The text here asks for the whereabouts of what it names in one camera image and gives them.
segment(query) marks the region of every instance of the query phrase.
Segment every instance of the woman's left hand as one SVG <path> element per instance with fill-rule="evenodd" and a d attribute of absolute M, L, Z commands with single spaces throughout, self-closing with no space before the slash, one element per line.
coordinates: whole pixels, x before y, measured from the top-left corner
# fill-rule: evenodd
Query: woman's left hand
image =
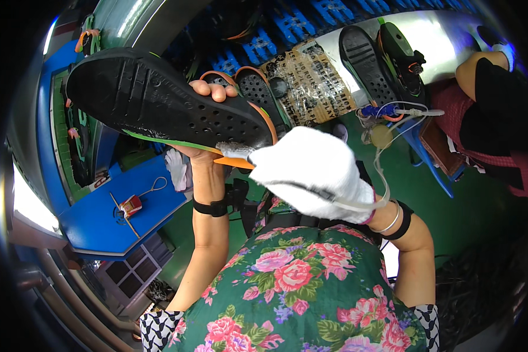
<path fill-rule="evenodd" d="M 224 102 L 226 97 L 235 97 L 238 95 L 233 86 L 227 86 L 225 88 L 220 84 L 209 84 L 201 80 L 190 82 L 190 86 L 199 95 L 207 96 L 211 94 L 211 98 L 216 102 Z M 221 158 L 219 154 L 191 146 L 173 144 L 170 144 L 170 146 L 188 156 L 193 164 L 213 163 L 215 159 Z"/>

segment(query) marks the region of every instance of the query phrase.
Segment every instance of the metal pipe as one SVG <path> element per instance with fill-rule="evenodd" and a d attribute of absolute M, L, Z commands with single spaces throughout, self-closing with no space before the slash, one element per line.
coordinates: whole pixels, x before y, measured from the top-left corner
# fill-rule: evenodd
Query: metal pipe
<path fill-rule="evenodd" d="M 82 321 L 66 306 L 65 302 L 59 297 L 55 289 L 48 285 L 41 290 L 41 295 L 53 312 L 57 314 L 60 320 L 76 335 L 82 343 L 88 346 L 94 352 L 115 352 L 96 334 L 84 325 Z"/>
<path fill-rule="evenodd" d="M 76 293 L 72 290 L 72 287 L 66 281 L 65 277 L 59 270 L 57 264 L 51 257 L 49 250 L 37 249 L 37 256 L 39 261 L 43 264 L 45 273 L 53 279 L 53 282 L 57 288 L 61 291 L 62 295 L 69 302 L 72 308 L 80 315 L 84 321 L 92 327 L 102 338 L 104 338 L 109 344 L 115 347 L 120 352 L 133 352 L 127 343 L 121 340 L 116 334 L 109 330 L 99 319 L 86 307 L 80 300 Z"/>
<path fill-rule="evenodd" d="M 69 269 L 69 274 L 72 279 L 77 283 L 78 288 L 86 295 L 92 304 L 110 321 L 115 327 L 119 330 L 131 331 L 137 336 L 141 336 L 141 330 L 139 325 L 133 321 L 121 321 L 119 320 L 110 310 L 104 306 L 104 304 L 99 300 L 99 298 L 91 291 L 90 287 L 86 285 L 84 279 L 78 273 L 78 270 Z"/>

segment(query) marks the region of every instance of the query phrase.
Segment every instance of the green floral fabric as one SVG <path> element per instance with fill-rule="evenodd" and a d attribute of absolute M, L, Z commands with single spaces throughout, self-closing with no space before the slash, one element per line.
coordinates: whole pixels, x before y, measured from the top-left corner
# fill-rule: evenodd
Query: green floral fabric
<path fill-rule="evenodd" d="M 415 314 L 394 295 L 380 250 L 355 229 L 296 226 L 255 235 L 184 314 L 165 351 L 425 351 Z"/>

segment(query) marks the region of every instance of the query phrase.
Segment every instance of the finger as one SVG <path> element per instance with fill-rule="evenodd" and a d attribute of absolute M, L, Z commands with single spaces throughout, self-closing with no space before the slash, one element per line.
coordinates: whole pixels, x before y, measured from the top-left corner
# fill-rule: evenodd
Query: finger
<path fill-rule="evenodd" d="M 206 81 L 201 81 L 201 80 L 191 81 L 190 86 L 199 95 L 209 95 L 211 93 L 209 84 Z"/>
<path fill-rule="evenodd" d="M 233 97 L 239 95 L 239 92 L 237 92 L 236 88 L 234 88 L 233 86 L 225 87 L 225 93 L 227 94 L 227 96 L 229 98 L 233 98 Z"/>
<path fill-rule="evenodd" d="M 221 86 L 220 84 L 212 83 L 209 85 L 209 88 L 211 89 L 211 97 L 216 102 L 224 102 L 226 98 L 225 88 Z"/>

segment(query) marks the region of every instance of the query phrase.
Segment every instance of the red checkered apron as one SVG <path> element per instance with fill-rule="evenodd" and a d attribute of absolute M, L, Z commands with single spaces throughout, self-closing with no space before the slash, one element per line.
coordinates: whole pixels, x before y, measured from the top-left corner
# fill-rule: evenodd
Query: red checkered apron
<path fill-rule="evenodd" d="M 466 150 L 462 146 L 459 140 L 459 129 L 462 125 L 463 115 L 473 103 L 474 101 L 459 88 L 456 82 L 443 89 L 434 89 L 432 93 L 432 106 L 435 109 L 445 111 L 443 116 L 436 117 L 436 123 L 454 141 L 457 151 L 472 158 L 475 162 L 519 168 L 524 188 L 518 189 L 510 185 L 508 188 L 514 195 L 528 197 L 528 158 L 516 158 L 514 160 L 512 157 L 497 157 Z"/>

